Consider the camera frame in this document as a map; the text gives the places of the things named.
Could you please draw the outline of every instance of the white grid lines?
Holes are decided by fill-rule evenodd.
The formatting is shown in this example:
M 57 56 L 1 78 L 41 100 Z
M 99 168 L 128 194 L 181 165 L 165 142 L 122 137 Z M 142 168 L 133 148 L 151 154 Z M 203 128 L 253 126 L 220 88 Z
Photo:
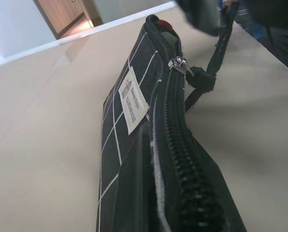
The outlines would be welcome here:
M 115 125 L 118 123 L 118 121 L 119 121 L 119 119 L 121 118 L 122 115 L 123 115 L 123 111 L 121 112 L 121 114 L 120 114 L 119 117 L 117 118 L 117 120 L 116 120 L 116 122 L 115 122 Z M 107 143 L 107 140 L 109 139 L 110 134 L 113 132 L 113 130 L 114 130 L 114 127 L 112 127 L 112 129 L 110 130 L 110 132 L 109 132 L 109 134 L 108 134 L 108 136 L 107 136 L 107 138 L 106 138 L 106 140 L 105 140 L 105 143 L 104 143 L 104 145 L 103 145 L 103 147 L 102 147 L 101 154 L 103 153 L 103 150 L 104 150 L 104 147 L 105 147 L 105 145 L 106 145 L 106 143 Z
M 115 180 L 118 178 L 118 173 L 117 175 L 111 180 L 111 182 L 108 184 L 107 188 L 104 190 L 103 194 L 100 194 L 100 199 L 99 202 L 97 203 L 97 205 L 100 204 L 101 199 L 104 197 L 105 193 L 107 192 L 107 190 L 110 188 L 110 186 L 115 182 Z
M 150 66 L 150 63 L 152 62 L 152 59 L 154 58 L 155 54 L 157 54 L 157 53 L 158 53 L 158 51 L 155 51 L 154 54 L 153 54 L 153 56 L 151 57 L 151 59 L 150 59 L 150 61 L 149 61 L 149 63 L 148 63 L 148 66 L 147 66 L 147 68 L 146 68 L 146 71 L 145 71 L 142 79 L 140 80 L 139 85 L 142 84 L 142 82 L 143 82 L 143 80 L 144 80 L 144 78 L 145 78 L 145 76 L 146 76 L 146 73 L 147 73 L 147 71 L 148 71 L 148 68 L 149 68 L 149 66 Z
M 116 145 L 117 145 L 118 156 L 119 156 L 119 163 L 120 163 L 120 166 L 121 166 L 122 161 L 121 161 L 120 148 L 119 148 L 119 141 L 118 141 L 118 137 L 117 137 L 117 132 L 116 132 L 116 123 L 115 123 L 115 94 L 114 94 L 114 96 L 113 96 L 113 123 L 114 123 L 114 132 L 115 132 Z
M 130 56 L 128 57 L 128 66 L 127 66 L 127 67 L 125 68 L 125 70 L 124 70 L 124 73 L 123 73 L 123 75 L 122 75 L 122 78 L 121 78 L 121 80 L 119 81 L 118 88 L 119 88 L 119 86 L 120 86 L 120 84 L 121 84 L 121 81 L 124 79 L 124 75 L 125 75 L 126 71 L 129 70 L 129 68 L 130 68 L 130 63 L 132 62 L 132 60 L 133 60 L 133 58 L 134 58 L 134 56 L 135 56 L 135 54 L 136 54 L 136 52 L 137 52 L 137 50 L 138 50 L 140 44 L 142 43 L 142 41 L 143 41 L 143 39 L 144 39 L 144 37 L 145 37 L 146 34 L 147 34 L 147 32 L 146 32 L 146 33 L 143 35 L 143 37 L 141 38 L 141 40 L 140 40 L 140 42 L 139 42 L 139 44 L 138 44 L 138 46 L 137 46 L 137 48 L 136 48 L 136 50 L 135 50 L 132 58 L 131 58 L 131 60 L 130 60 Z M 116 91 L 115 91 L 115 89 L 116 89 L 116 88 L 114 88 L 114 90 L 113 90 L 114 95 L 115 95 L 116 92 L 118 91 L 118 89 L 117 89 Z M 113 102 L 113 99 L 111 99 L 110 104 L 109 104 L 109 107 L 108 107 L 108 109 L 107 109 L 107 111 L 106 111 L 106 114 L 105 114 L 105 116 L 103 117 L 103 122 L 104 122 L 104 120 L 105 120 L 105 117 L 106 117 L 106 115 L 107 115 L 107 113 L 108 113 L 108 111 L 109 111 L 109 108 L 110 108 L 110 105 L 112 104 L 112 102 Z

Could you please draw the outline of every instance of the white label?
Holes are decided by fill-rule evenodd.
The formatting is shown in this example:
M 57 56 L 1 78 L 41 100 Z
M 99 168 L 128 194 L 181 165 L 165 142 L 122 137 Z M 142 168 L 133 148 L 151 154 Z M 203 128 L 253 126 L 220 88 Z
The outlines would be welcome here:
M 119 94 L 129 135 L 139 125 L 149 110 L 149 106 L 139 88 L 133 67 L 125 76 Z

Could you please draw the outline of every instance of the zipper pull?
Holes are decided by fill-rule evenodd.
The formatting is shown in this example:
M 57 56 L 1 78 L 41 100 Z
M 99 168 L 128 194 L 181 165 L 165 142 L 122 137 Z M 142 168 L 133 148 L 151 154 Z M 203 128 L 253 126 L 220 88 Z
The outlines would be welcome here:
M 187 64 L 186 59 L 183 57 L 176 57 L 171 59 L 168 63 L 168 67 L 170 70 L 172 68 L 176 69 L 183 75 L 190 73 L 192 76 L 194 76 L 193 72 L 190 70 L 189 65 Z

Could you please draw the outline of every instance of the knot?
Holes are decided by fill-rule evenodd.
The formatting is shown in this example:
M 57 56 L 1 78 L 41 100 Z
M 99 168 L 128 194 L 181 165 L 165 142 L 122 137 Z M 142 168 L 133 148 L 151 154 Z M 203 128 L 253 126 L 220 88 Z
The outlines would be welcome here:
M 192 67 L 190 70 L 193 72 L 194 76 L 192 76 L 190 73 L 186 74 L 186 80 L 188 84 L 203 93 L 207 93 L 213 90 L 216 82 L 215 73 L 207 73 L 199 67 Z

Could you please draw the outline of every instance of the black zipper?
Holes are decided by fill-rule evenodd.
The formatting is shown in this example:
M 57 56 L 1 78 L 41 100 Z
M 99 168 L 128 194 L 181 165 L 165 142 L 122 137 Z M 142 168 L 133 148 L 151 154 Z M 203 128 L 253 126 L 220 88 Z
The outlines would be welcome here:
M 145 28 L 158 51 L 163 51 L 167 62 L 170 62 L 175 59 L 175 52 L 158 32 L 152 21 L 156 19 L 152 17 L 156 16 L 147 18 Z M 178 44 L 181 55 L 180 39 Z M 223 209 L 197 156 L 196 145 L 185 123 L 183 87 L 183 74 L 178 69 L 170 69 L 165 90 L 165 132 L 181 188 L 178 206 L 181 231 L 223 232 L 226 230 Z

